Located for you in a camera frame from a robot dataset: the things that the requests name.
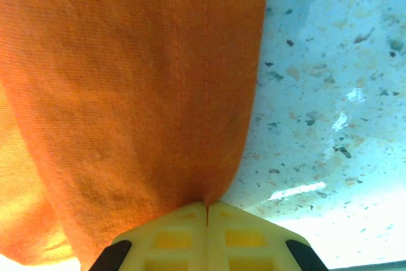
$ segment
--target dark speck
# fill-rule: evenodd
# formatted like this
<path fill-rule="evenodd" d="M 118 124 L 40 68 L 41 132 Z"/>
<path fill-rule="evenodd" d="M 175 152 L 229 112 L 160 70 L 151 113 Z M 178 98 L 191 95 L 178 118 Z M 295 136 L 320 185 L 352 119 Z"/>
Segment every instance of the dark speck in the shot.
<path fill-rule="evenodd" d="M 268 172 L 269 174 L 279 174 L 280 170 L 277 168 L 271 168 Z"/>
<path fill-rule="evenodd" d="M 278 128 L 278 123 L 273 122 L 273 123 L 268 123 L 268 129 L 272 129 L 272 128 Z"/>
<path fill-rule="evenodd" d="M 280 74 L 277 74 L 275 71 L 269 71 L 266 73 L 266 75 L 272 77 L 273 79 L 276 79 L 278 82 L 283 80 L 285 77 L 281 76 Z"/>
<path fill-rule="evenodd" d="M 266 14 L 268 15 L 268 16 L 273 16 L 273 10 L 272 10 L 272 8 L 266 8 Z"/>
<path fill-rule="evenodd" d="M 316 123 L 315 120 L 306 120 L 307 126 L 314 125 Z"/>
<path fill-rule="evenodd" d="M 396 39 L 392 39 L 389 41 L 389 47 L 391 47 L 392 50 L 400 51 L 403 49 L 404 43 L 397 41 Z"/>
<path fill-rule="evenodd" d="M 346 150 L 346 148 L 345 147 L 340 147 L 339 149 L 338 149 L 340 152 L 342 152 L 347 158 L 352 158 L 352 156 L 351 156 L 351 154 L 348 152 L 348 150 Z"/>
<path fill-rule="evenodd" d="M 319 192 L 319 191 L 317 191 L 316 193 L 317 193 L 321 198 L 323 198 L 323 199 L 326 199 L 326 198 L 327 198 L 327 194 L 326 194 L 326 193 Z"/>
<path fill-rule="evenodd" d="M 329 84 L 334 84 L 334 83 L 336 82 L 336 80 L 335 80 L 332 76 L 327 76 L 327 77 L 324 79 L 324 82 L 325 82 L 325 83 L 329 83 Z"/>
<path fill-rule="evenodd" d="M 384 88 L 379 88 L 379 96 L 389 95 L 388 90 Z"/>
<path fill-rule="evenodd" d="M 359 43 L 361 43 L 362 41 L 366 41 L 367 39 L 368 39 L 368 36 L 358 35 L 358 36 L 354 39 L 353 43 L 354 43 L 354 44 L 359 44 Z"/>

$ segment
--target terrazzo floor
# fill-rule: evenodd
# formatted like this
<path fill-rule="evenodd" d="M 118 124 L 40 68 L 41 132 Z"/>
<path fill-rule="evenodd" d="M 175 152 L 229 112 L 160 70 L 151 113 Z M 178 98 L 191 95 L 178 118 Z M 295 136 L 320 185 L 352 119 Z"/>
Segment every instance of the terrazzo floor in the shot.
<path fill-rule="evenodd" d="M 406 260 L 405 35 L 405 0 L 268 0 L 223 200 L 303 235 L 329 268 Z"/>

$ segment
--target orange fabric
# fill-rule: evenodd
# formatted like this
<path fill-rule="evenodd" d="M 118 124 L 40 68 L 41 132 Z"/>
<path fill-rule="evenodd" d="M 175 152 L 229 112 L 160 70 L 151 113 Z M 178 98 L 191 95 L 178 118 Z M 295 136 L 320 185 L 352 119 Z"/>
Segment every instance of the orange fabric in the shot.
<path fill-rule="evenodd" d="M 246 140 L 264 7 L 0 0 L 0 253 L 87 270 L 120 233 L 219 199 Z"/>

